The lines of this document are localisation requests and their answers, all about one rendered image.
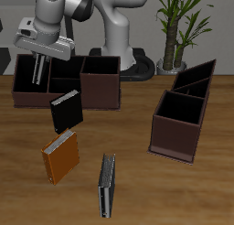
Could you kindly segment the dark brown desk caddy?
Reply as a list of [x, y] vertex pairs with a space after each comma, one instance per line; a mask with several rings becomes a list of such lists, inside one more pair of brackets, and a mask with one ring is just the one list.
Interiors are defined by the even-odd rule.
[[120, 59], [103, 56], [73, 56], [68, 61], [52, 59], [42, 81], [32, 82], [36, 60], [31, 55], [16, 58], [12, 86], [16, 108], [47, 108], [49, 102], [69, 91], [81, 92], [85, 110], [120, 108]]
[[213, 59], [177, 73], [154, 111], [148, 153], [194, 163], [215, 66]]

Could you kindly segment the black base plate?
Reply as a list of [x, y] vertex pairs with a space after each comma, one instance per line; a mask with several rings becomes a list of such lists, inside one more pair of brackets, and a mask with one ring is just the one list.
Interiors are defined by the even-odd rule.
[[93, 48], [85, 60], [83, 72], [102, 82], [145, 81], [154, 76], [154, 63], [142, 48]]

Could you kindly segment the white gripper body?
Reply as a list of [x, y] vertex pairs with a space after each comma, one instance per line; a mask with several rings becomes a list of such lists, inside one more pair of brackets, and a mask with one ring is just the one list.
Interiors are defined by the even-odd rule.
[[46, 46], [35, 39], [16, 34], [14, 45], [51, 58], [63, 60], [69, 60], [71, 51], [75, 48], [74, 41], [63, 36], [60, 36], [55, 43]]

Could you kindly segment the grey striped book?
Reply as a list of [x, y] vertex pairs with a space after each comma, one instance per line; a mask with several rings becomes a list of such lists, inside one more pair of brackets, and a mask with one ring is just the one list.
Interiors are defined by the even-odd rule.
[[112, 216], [113, 194], [115, 189], [115, 155], [103, 155], [98, 183], [100, 216]]

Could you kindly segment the green pot plant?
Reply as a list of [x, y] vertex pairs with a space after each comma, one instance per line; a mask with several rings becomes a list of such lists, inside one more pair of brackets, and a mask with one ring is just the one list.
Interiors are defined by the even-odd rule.
[[194, 47], [196, 37], [211, 31], [211, 28], [206, 28], [209, 16], [196, 26], [200, 10], [191, 16], [187, 13], [202, 0], [159, 1], [163, 8], [156, 12], [155, 17], [161, 21], [166, 39], [165, 54], [157, 62], [156, 70], [158, 74], [173, 75], [186, 69], [182, 65], [184, 49], [188, 46]]

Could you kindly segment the orange book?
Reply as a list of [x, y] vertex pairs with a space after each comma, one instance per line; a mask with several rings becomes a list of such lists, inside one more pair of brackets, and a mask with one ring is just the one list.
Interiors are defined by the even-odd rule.
[[80, 162], [76, 133], [67, 128], [43, 147], [41, 153], [48, 181], [57, 185]]

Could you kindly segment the black book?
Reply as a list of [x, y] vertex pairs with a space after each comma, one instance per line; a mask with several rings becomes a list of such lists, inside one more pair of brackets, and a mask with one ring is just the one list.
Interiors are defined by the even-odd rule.
[[80, 92], [73, 90], [50, 101], [54, 129], [61, 134], [83, 121]]

